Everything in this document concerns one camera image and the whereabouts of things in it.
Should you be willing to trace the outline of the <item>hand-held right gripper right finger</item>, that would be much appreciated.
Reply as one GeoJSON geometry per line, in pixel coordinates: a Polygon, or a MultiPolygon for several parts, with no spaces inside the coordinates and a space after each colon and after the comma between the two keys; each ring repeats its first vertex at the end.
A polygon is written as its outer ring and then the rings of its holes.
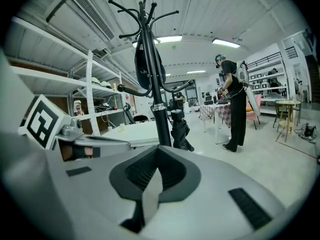
{"type": "Polygon", "coordinates": [[[180,151],[201,172],[197,188],[185,200],[161,203],[141,230],[145,240],[234,240],[255,232],[230,191],[243,189],[274,219],[285,210],[262,184],[235,166],[212,157],[180,151]]]}

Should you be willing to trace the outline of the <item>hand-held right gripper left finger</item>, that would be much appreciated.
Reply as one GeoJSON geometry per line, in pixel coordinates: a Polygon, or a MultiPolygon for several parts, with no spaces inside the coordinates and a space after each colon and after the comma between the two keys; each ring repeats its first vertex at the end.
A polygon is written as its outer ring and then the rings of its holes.
{"type": "Polygon", "coordinates": [[[2,182],[22,217],[49,240],[141,240],[79,193],[60,150],[5,147],[2,182]]]}

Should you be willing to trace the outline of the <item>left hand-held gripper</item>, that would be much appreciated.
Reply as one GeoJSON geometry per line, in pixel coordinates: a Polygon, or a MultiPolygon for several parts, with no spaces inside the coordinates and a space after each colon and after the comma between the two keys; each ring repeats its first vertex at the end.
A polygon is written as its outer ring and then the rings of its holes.
{"type": "Polygon", "coordinates": [[[37,98],[18,133],[46,150],[52,149],[57,140],[62,157],[106,157],[131,150],[127,141],[84,134],[79,119],[44,95],[37,98]]]}

